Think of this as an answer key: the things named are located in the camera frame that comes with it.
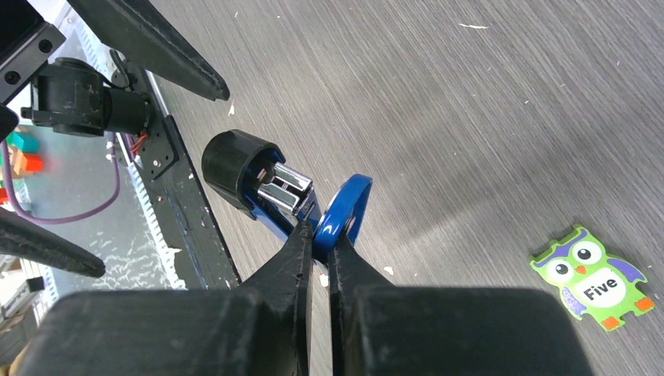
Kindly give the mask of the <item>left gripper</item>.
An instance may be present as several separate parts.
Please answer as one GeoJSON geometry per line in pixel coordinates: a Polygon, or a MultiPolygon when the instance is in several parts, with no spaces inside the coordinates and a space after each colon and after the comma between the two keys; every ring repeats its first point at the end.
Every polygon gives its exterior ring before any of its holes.
{"type": "MultiPolygon", "coordinates": [[[[70,0],[99,40],[132,62],[198,96],[228,100],[222,76],[146,0],[70,0]]],[[[8,104],[66,41],[25,0],[1,2],[1,139],[19,124],[8,104]]]]}

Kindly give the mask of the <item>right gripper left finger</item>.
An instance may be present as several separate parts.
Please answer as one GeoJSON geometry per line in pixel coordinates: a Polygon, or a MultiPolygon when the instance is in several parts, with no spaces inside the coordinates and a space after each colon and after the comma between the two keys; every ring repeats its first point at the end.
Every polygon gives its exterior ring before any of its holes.
{"type": "Polygon", "coordinates": [[[312,226],[231,290],[83,291],[60,299],[18,375],[307,375],[312,226]]]}

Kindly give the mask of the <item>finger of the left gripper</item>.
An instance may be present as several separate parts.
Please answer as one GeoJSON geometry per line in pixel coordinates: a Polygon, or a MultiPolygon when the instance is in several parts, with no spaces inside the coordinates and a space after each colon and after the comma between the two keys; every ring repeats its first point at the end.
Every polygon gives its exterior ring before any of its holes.
{"type": "Polygon", "coordinates": [[[5,209],[1,210],[1,253],[86,277],[106,273],[103,260],[94,254],[5,209]]]}

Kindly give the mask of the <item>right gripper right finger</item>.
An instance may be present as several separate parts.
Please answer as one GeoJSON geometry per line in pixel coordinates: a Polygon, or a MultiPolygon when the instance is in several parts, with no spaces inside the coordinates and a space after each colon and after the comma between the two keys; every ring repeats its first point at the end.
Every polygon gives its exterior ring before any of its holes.
{"type": "Polygon", "coordinates": [[[336,375],[590,375],[545,291],[396,286],[341,236],[328,255],[336,375]]]}

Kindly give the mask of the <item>blue stapler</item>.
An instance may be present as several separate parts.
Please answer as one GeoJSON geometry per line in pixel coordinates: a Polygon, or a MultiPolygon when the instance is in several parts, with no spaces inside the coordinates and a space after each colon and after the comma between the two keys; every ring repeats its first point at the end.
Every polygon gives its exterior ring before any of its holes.
{"type": "Polygon", "coordinates": [[[232,129],[217,134],[201,158],[204,181],[226,202],[281,240],[300,222],[313,228],[312,257],[326,264],[340,235],[355,243],[373,180],[355,174],[321,208],[311,178],[290,168],[280,148],[232,129]]]}

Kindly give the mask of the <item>green owl eraser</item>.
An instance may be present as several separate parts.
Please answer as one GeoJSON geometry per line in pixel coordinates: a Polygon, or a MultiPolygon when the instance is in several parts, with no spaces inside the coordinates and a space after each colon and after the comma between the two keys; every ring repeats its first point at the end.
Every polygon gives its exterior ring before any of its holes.
{"type": "Polygon", "coordinates": [[[558,289],[563,306],[577,320],[591,316],[605,331],[625,324],[623,317],[641,316],[655,303],[639,287],[648,278],[635,265],[607,252],[585,227],[552,240],[546,251],[529,258],[529,265],[558,289]]]}

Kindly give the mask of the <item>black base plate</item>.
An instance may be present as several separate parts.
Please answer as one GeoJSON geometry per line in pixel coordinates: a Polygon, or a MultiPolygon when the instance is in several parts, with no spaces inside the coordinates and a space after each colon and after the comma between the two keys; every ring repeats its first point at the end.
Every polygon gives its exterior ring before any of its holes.
{"type": "Polygon", "coordinates": [[[161,248],[175,288],[229,290],[241,282],[222,232],[168,111],[155,76],[144,74],[155,118],[139,149],[141,176],[161,232],[161,248]]]}

